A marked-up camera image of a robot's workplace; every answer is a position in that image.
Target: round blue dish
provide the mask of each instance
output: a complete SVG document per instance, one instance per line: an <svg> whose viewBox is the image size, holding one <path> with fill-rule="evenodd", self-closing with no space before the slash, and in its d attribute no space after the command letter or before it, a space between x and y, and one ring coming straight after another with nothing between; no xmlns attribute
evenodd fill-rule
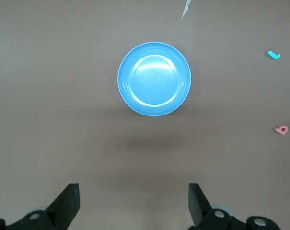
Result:
<svg viewBox="0 0 290 230"><path fill-rule="evenodd" d="M125 56L117 80L120 94L131 109L146 116L163 116L186 99L191 71L173 46L147 42Z"/></svg>

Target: pink plastic piece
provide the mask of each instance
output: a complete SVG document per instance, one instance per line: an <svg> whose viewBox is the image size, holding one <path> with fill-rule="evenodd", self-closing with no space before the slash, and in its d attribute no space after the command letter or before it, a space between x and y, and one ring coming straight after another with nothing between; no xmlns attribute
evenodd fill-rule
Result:
<svg viewBox="0 0 290 230"><path fill-rule="evenodd" d="M280 126L279 128L276 128L275 131L279 132L282 135L285 135L288 132L289 128L287 126Z"/></svg>

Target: white paper scrap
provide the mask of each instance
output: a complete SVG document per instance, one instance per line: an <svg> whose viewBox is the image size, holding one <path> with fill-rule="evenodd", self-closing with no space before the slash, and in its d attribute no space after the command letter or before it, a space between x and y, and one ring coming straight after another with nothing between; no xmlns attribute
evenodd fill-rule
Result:
<svg viewBox="0 0 290 230"><path fill-rule="evenodd" d="M181 20L183 19L183 16L185 15L185 13L188 11L188 7L189 7L189 4L190 3L191 3L191 0L187 0L186 1L186 4L185 4L185 7L184 7L184 11L183 11Z"/></svg>

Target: plate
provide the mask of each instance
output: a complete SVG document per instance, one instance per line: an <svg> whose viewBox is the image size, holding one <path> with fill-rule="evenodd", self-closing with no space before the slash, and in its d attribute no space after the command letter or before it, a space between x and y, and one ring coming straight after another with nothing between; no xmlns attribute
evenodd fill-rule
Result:
<svg viewBox="0 0 290 230"><path fill-rule="evenodd" d="M163 116L176 110L191 87L189 65L173 46L147 42L122 60L117 78L126 104L142 115Z"/></svg>

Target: screw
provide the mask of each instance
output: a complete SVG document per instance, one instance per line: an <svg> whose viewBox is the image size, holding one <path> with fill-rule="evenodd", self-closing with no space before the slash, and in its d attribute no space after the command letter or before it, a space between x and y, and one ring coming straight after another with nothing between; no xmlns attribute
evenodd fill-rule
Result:
<svg viewBox="0 0 290 230"><path fill-rule="evenodd" d="M261 227L264 227L266 225L266 223L264 222L264 220L260 219L260 218L257 218L257 219L254 219L254 223L258 226L261 226Z"/></svg>
<svg viewBox="0 0 290 230"><path fill-rule="evenodd" d="M214 214L219 217L219 218L224 218L225 217L225 214L222 212L222 211L215 211Z"/></svg>
<svg viewBox="0 0 290 230"><path fill-rule="evenodd" d="M35 213L30 216L30 220L37 219L38 217L39 217L39 214Z"/></svg>

